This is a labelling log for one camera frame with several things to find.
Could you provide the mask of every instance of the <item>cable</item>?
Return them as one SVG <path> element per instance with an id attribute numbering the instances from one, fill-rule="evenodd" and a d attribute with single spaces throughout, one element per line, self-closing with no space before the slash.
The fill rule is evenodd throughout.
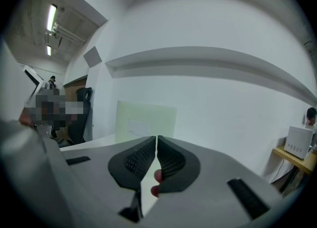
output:
<path id="1" fill-rule="evenodd" d="M 277 175 L 274 177 L 274 179 L 272 179 L 271 183 L 272 183 L 273 180 L 275 180 L 275 178 L 278 176 L 279 170 L 281 170 L 283 163 L 284 163 L 284 159 L 283 159 L 283 162 L 282 162 L 280 168 L 279 168 L 278 171 L 277 171 Z"/>

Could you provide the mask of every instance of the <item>white table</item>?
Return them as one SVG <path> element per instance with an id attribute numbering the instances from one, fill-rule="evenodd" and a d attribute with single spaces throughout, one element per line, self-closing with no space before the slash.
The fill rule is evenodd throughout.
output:
<path id="1" fill-rule="evenodd" d="M 60 148 L 60 151 L 72 151 L 72 150 L 80 150 L 80 149 L 87 149 L 87 148 L 96 148 L 96 147 L 108 146 L 112 144 L 115 144 L 115 134 L 105 136 L 96 140 L 88 141 L 85 143 Z"/>
<path id="2" fill-rule="evenodd" d="M 68 147 L 61 148 L 61 151 L 71 151 L 71 150 L 80 150 L 80 149 L 88 149 L 88 148 L 97 148 L 103 146 L 109 146 L 115 144 L 115 134 L 105 136 L 93 141 L 76 144 Z M 141 204 L 142 204 L 142 213 L 145 216 L 151 207 L 158 200 L 151 194 L 151 187 L 154 185 L 158 185 L 157 181 L 154 179 L 154 172 L 160 169 L 160 164 L 158 158 L 155 157 L 153 163 L 151 164 L 147 174 L 141 181 Z"/>

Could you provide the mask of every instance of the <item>wooden shelf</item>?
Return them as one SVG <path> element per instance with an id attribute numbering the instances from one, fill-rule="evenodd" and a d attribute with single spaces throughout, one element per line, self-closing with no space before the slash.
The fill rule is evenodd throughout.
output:
<path id="1" fill-rule="evenodd" d="M 274 148 L 273 153 L 291 162 L 293 165 L 295 165 L 308 175 L 310 175 L 313 172 L 315 165 L 317 163 L 317 155 L 315 153 L 311 153 L 305 160 L 301 160 L 295 157 L 294 155 L 286 152 L 284 150 L 284 145 Z"/>

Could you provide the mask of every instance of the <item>black gripper pad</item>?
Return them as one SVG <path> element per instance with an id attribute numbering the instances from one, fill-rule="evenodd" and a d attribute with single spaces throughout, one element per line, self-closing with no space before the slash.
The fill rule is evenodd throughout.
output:
<path id="1" fill-rule="evenodd" d="M 262 200 L 248 187 L 248 185 L 240 178 L 232 179 L 227 182 L 231 190 L 239 199 L 243 207 L 249 213 L 252 219 L 256 219 L 266 211 L 268 207 Z"/>
<path id="2" fill-rule="evenodd" d="M 78 157 L 78 158 L 66 159 L 66 163 L 69 166 L 72 166 L 72 165 L 79 164 L 79 163 L 82 163 L 82 162 L 85 162 L 85 161 L 88 161 L 88 160 L 90 160 L 89 157 L 81 156 L 81 157 Z"/>
<path id="3" fill-rule="evenodd" d="M 193 153 L 161 135 L 158 136 L 158 160 L 163 179 L 158 187 L 159 193 L 185 190 L 200 172 L 199 159 Z"/>
<path id="4" fill-rule="evenodd" d="M 155 158 L 156 137 L 151 136 L 142 143 L 114 155 L 108 170 L 119 186 L 138 190 Z"/>

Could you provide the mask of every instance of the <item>white wall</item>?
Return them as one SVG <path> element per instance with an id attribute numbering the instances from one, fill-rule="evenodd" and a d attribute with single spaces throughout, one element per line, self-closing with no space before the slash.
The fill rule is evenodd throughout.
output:
<path id="1" fill-rule="evenodd" d="M 112 110 L 117 100 L 176 107 L 174 138 L 227 153 L 269 182 L 282 161 L 272 149 L 310 107 L 256 84 L 189 76 L 114 79 L 111 98 Z M 277 178 L 290 168 L 284 162 Z"/>
<path id="2" fill-rule="evenodd" d="M 147 0 L 134 5 L 124 16 L 111 58 L 184 46 L 258 57 L 317 96 L 313 63 L 302 44 L 275 18 L 242 0 Z"/>
<path id="3" fill-rule="evenodd" d="M 98 76 L 100 71 L 101 63 L 89 68 L 88 71 L 88 77 L 86 81 L 86 88 L 91 87 L 92 88 L 92 94 L 90 96 L 90 111 L 88 114 L 85 132 L 84 132 L 84 139 L 85 141 L 91 141 L 93 140 L 93 114 L 94 114 L 94 99 L 95 99 L 95 93 L 96 93 L 96 86 L 98 82 Z"/>
<path id="4" fill-rule="evenodd" d="M 24 68 L 25 65 L 28 65 L 28 64 L 23 64 L 23 63 L 19 63 L 19 64 L 22 67 L 22 69 Z M 43 69 L 40 69 L 40 68 L 37 68 L 37 67 L 34 67 L 34 66 L 30 66 L 30 65 L 28 65 L 28 66 L 31 67 L 32 69 L 34 69 L 34 71 L 40 77 L 42 77 L 45 81 L 49 81 L 49 79 L 52 76 L 55 76 L 55 85 L 56 85 L 56 87 L 58 89 L 64 89 L 64 87 L 63 87 L 64 75 L 61 75 L 61 74 L 58 74 L 58 73 L 55 73 L 55 72 L 52 72 L 52 71 L 49 71 L 49 70 L 43 70 Z"/>
<path id="5" fill-rule="evenodd" d="M 101 57 L 111 51 L 104 61 L 166 47 L 224 48 L 272 63 L 317 94 L 312 62 L 300 42 L 270 15 L 240 0 L 149 0 L 132 6 L 118 31 L 114 49 L 102 51 L 97 42 Z M 177 108 L 175 138 L 225 152 L 270 182 L 282 161 L 272 149 L 283 143 L 289 125 L 303 123 L 313 101 L 256 72 L 210 69 L 209 77 L 162 76 L 164 66 L 152 76 L 142 76 L 146 67 L 135 77 L 111 79 L 105 72 L 94 103 L 110 107 L 94 112 L 101 134 L 93 138 L 114 133 L 117 100 L 172 106 Z M 111 95 L 110 87 L 104 88 L 110 82 Z M 276 178 L 290 168 L 284 162 Z"/>
<path id="6" fill-rule="evenodd" d="M 21 70 L 3 39 L 0 39 L 0 82 L 0 119 L 18 120 L 35 84 Z"/>
<path id="7" fill-rule="evenodd" d="M 97 46 L 99 39 L 102 40 L 101 43 L 99 42 L 99 47 L 103 50 L 107 50 L 109 46 L 113 45 L 118 28 L 115 26 L 116 22 L 120 20 L 128 6 L 131 4 L 131 0 L 85 1 L 94 7 L 101 15 L 103 15 L 108 20 L 108 22 L 96 31 L 96 33 L 91 37 L 83 49 L 79 51 L 79 53 L 71 60 L 67 67 L 64 84 L 88 74 L 89 67 L 85 62 L 83 55 L 89 51 L 91 47 L 95 45 Z"/>
<path id="8" fill-rule="evenodd" d="M 28 65 L 41 70 L 50 71 L 64 76 L 66 72 L 67 64 L 65 62 L 54 62 L 53 60 L 47 59 L 46 57 L 36 57 L 30 54 L 24 53 L 23 50 L 20 52 L 12 51 L 16 56 L 17 62 Z"/>

